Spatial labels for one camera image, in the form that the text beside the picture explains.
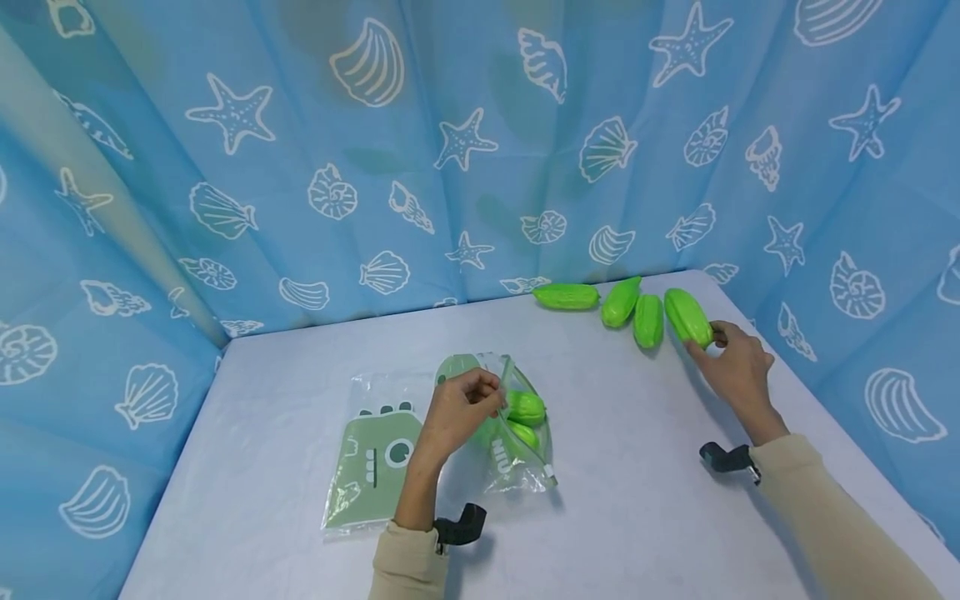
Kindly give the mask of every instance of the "white table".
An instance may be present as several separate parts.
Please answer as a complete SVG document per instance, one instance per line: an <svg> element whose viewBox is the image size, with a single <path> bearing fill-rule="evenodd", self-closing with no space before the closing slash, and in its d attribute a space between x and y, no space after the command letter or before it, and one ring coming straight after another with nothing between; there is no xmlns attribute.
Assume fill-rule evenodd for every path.
<svg viewBox="0 0 960 600"><path fill-rule="evenodd" d="M753 331L703 273L643 281L647 293L668 287ZM595 311L524 296L234 341L122 598L365 598L375 536L321 534L350 378L432 372L484 350L512 354L546 398L560 486L515 514L476 498L491 514L480 541L452 551L448 597L815 597L754 486L699 462L704 442L745 439L667 332L648 357ZM960 598L960 564L781 360L770 385L844 488Z"/></svg>

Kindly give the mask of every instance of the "beige sleeve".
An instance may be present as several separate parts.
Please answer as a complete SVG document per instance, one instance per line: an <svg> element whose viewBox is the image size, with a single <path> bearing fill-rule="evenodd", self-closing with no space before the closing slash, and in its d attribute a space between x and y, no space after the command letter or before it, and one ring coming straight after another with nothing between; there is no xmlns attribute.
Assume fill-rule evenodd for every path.
<svg viewBox="0 0 960 600"><path fill-rule="evenodd" d="M800 544L828 598L927 600L942 596L910 557L833 480L820 453L791 435L752 448L760 492Z"/></svg>
<svg viewBox="0 0 960 600"><path fill-rule="evenodd" d="M373 556L370 600L442 600L448 558L437 554L437 536L391 521Z"/></svg>

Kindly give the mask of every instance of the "starfish print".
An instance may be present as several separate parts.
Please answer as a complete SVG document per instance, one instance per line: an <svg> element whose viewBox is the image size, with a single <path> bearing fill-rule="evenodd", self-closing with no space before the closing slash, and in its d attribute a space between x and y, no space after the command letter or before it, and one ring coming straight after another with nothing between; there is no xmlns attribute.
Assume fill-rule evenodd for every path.
<svg viewBox="0 0 960 600"><path fill-rule="evenodd" d="M261 85L246 96L237 96L213 73L207 73L206 80L217 98L217 106L191 108L185 115L191 121L219 125L224 130L224 150L228 155L236 154L245 135L268 142L276 140L261 118L263 109L274 93L272 87Z"/></svg>
<svg viewBox="0 0 960 600"><path fill-rule="evenodd" d="M763 250L770 254L780 255L780 261L783 263L783 276L786 277L790 275L790 267L793 266L794 262L801 266L806 264L804 249L798 242L800 234L804 232L804 224L798 223L792 228L783 228L777 217L772 215L767 216L767 223L770 224L770 231L774 234L774 239L770 240L770 243L764 246Z"/></svg>
<svg viewBox="0 0 960 600"><path fill-rule="evenodd" d="M82 194L80 189L77 188L77 181L73 178L73 172L66 167L60 169L60 190L54 190L54 193L60 196L66 202L66 205L77 213L87 237L93 237L94 229L101 233L104 232L103 226L90 211L113 202L111 194L91 194L89 196Z"/></svg>
<svg viewBox="0 0 960 600"><path fill-rule="evenodd" d="M434 169L442 168L448 160L454 158L460 165L460 170L466 171L470 168L471 150L493 152L500 147L493 140L480 137L477 130L480 128L482 119L483 108L480 107L460 127L454 127L452 123L441 121L440 131L444 135L444 148L440 151L437 162L433 163Z"/></svg>
<svg viewBox="0 0 960 600"><path fill-rule="evenodd" d="M870 84L867 88L867 99L863 101L860 110L841 114L828 121L834 129L853 134L850 162L854 162L865 149L873 158L883 156L883 142L876 136L876 130L888 116L897 112L897 108L900 108L900 98L894 98L887 104L882 104L880 90L876 84Z"/></svg>
<svg viewBox="0 0 960 600"><path fill-rule="evenodd" d="M699 2L694 4L686 18L686 29L682 36L657 36L648 44L651 50L667 56L666 64L654 79L654 87L660 87L684 69L697 77L706 75L707 50L732 25L733 19L726 18L713 27L704 27L704 8Z"/></svg>
<svg viewBox="0 0 960 600"><path fill-rule="evenodd" d="M473 246L470 244L470 236L464 231L460 234L460 245L457 247L457 251L447 252L445 256L454 262L460 262L461 265L467 263L477 269L483 270L487 267L485 267L483 261L480 260L480 254L483 252L493 252L493 250L493 246L487 246L485 244Z"/></svg>

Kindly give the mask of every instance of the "hand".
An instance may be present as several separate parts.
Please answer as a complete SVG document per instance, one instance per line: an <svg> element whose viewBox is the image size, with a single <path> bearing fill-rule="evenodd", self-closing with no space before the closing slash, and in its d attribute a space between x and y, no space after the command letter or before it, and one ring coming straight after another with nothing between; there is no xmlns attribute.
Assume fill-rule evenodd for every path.
<svg viewBox="0 0 960 600"><path fill-rule="evenodd" d="M758 338L726 321L714 321L713 341L723 353L714 358L696 342L686 342L686 351L713 391L730 404L754 445L763 445L789 435L780 413L770 402L767 372L773 354L763 350Z"/></svg>

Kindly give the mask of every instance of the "green plastic vegetable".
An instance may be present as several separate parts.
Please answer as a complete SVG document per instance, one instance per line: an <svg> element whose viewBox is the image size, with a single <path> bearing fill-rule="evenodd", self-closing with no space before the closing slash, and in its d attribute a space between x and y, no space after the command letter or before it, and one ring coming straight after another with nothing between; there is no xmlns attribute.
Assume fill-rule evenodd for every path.
<svg viewBox="0 0 960 600"><path fill-rule="evenodd" d="M510 414L507 419L513 422L536 427L546 419L546 407L543 405L542 398L536 394L511 390L507 393L507 401L510 402Z"/></svg>
<svg viewBox="0 0 960 600"><path fill-rule="evenodd" d="M634 312L636 298L640 295L640 280L642 277L624 279L610 290L607 299L600 309L600 319L607 327L620 327L630 319Z"/></svg>
<svg viewBox="0 0 960 600"><path fill-rule="evenodd" d="M540 439L537 437L537 432L530 427L521 425L520 423L513 422L511 420L507 421L507 425L524 444L529 445L534 450L540 446Z"/></svg>
<svg viewBox="0 0 960 600"><path fill-rule="evenodd" d="M663 340L663 305L660 297L643 294L636 299L634 341L645 349L656 348Z"/></svg>
<svg viewBox="0 0 960 600"><path fill-rule="evenodd" d="M713 327L704 309L689 292L670 288L663 295L663 307L666 309L666 318L682 341L693 340L700 348L706 348L713 342Z"/></svg>
<svg viewBox="0 0 960 600"><path fill-rule="evenodd" d="M534 298L547 308L587 310L600 301L600 292L585 283L550 283L535 288Z"/></svg>

